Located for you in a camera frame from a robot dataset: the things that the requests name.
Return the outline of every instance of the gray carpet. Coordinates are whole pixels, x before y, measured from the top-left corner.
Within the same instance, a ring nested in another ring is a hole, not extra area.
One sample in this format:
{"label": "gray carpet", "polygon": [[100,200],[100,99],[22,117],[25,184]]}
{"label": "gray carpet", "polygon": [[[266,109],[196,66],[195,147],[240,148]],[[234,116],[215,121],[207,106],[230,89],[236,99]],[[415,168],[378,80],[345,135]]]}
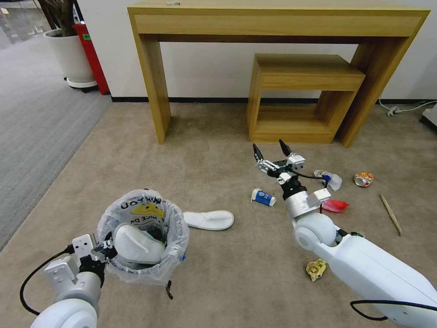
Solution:
{"label": "gray carpet", "polygon": [[0,250],[111,104],[70,88],[45,41],[0,51]]}

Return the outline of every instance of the plant pot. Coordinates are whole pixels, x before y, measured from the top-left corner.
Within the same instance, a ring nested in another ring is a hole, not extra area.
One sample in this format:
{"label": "plant pot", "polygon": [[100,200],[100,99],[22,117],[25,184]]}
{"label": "plant pot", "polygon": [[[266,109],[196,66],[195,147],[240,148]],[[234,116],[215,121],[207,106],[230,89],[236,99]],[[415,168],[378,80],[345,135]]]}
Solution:
{"label": "plant pot", "polygon": [[60,36],[61,30],[51,30],[44,33],[61,66],[62,73],[67,77],[70,87],[92,87],[97,83],[92,74],[90,64],[85,56],[79,36]]}

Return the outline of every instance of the garbage bag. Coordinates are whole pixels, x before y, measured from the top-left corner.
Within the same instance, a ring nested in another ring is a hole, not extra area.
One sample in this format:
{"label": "garbage bag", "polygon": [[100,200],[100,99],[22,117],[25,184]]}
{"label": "garbage bag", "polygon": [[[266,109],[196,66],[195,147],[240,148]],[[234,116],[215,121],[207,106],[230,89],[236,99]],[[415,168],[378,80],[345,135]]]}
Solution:
{"label": "garbage bag", "polygon": [[147,231],[166,248],[161,262],[154,266],[128,266],[116,256],[107,264],[107,271],[128,283],[167,285],[188,244],[189,229],[180,208],[154,190],[132,190],[106,209],[97,226],[98,239],[107,239],[123,222]]}

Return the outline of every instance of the white slipper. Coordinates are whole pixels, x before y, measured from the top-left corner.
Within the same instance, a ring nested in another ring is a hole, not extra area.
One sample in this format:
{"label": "white slipper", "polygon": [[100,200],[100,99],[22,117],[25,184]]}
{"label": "white slipper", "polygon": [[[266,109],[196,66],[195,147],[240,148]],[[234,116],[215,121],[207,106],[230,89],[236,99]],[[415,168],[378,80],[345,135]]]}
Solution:
{"label": "white slipper", "polygon": [[125,261],[141,264],[156,264],[161,261],[165,246],[147,231],[121,223],[115,228],[113,236],[115,249]]}
{"label": "white slipper", "polygon": [[226,210],[206,213],[184,212],[183,219],[189,226],[205,230],[225,230],[234,224],[234,215]]}

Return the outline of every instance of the electrical cable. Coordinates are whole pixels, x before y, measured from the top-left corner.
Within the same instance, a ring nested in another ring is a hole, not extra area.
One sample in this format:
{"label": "electrical cable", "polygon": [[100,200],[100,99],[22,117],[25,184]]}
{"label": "electrical cable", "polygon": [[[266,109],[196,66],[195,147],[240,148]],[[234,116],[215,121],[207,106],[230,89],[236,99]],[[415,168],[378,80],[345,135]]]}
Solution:
{"label": "electrical cable", "polygon": [[437,311],[437,307],[425,305],[425,304],[419,304],[419,303],[411,303],[411,302],[403,302],[403,301],[386,301],[386,300],[359,300],[359,301],[352,301],[350,302],[351,308],[357,312],[362,317],[365,317],[366,319],[372,320],[372,321],[384,321],[387,320],[388,317],[370,317],[367,314],[364,314],[360,310],[358,310],[355,305],[356,304],[389,304],[389,305],[405,305],[405,306],[411,306],[414,308],[423,308],[426,310],[432,310]]}
{"label": "electrical cable", "polygon": [[[314,180],[324,180],[325,181],[325,186],[324,188],[326,188],[328,186],[328,182],[329,180],[327,178],[323,178],[323,177],[312,177],[310,175],[305,175],[299,172],[294,171],[293,169],[290,169],[289,167],[287,167],[287,170],[290,171],[291,173],[294,173],[295,175],[301,176],[302,178],[307,178],[307,179],[314,179]],[[320,214],[322,213],[322,204],[320,204],[320,209],[319,209]]]}
{"label": "electrical cable", "polygon": [[47,263],[51,262],[52,260],[56,259],[58,256],[62,255],[62,254],[72,254],[74,253],[74,249],[73,249],[73,245],[68,245],[63,251],[53,255],[51,258],[45,260],[42,264],[40,264],[35,270],[33,270],[28,276],[27,278],[23,281],[23,284],[21,285],[20,288],[20,301],[21,304],[23,305],[23,307],[29,311],[30,313],[34,314],[34,315],[39,315],[40,312],[32,309],[29,305],[27,305],[26,300],[24,298],[24,288],[26,287],[26,284],[29,282],[29,280],[33,277],[33,275],[35,273],[37,273],[44,265],[46,265]]}
{"label": "electrical cable", "polygon": [[422,104],[422,105],[419,105],[419,106],[417,106],[417,107],[414,107],[414,108],[411,108],[411,109],[398,109],[398,107],[397,106],[393,106],[393,107],[387,107],[386,105],[384,105],[383,103],[381,103],[381,99],[379,98],[378,99],[378,102],[379,102],[379,104],[382,106],[382,107],[384,107],[388,112],[387,112],[387,116],[388,117],[392,117],[392,116],[394,116],[395,114],[398,114],[398,113],[403,113],[403,112],[411,112],[411,111],[413,111],[413,110],[416,110],[416,109],[419,109],[420,107],[423,107],[423,106],[426,106],[426,105],[429,105],[429,104],[432,104],[432,103],[437,103],[437,100],[433,100],[433,101],[430,101],[430,102],[426,102],[426,103],[424,103],[424,104]]}

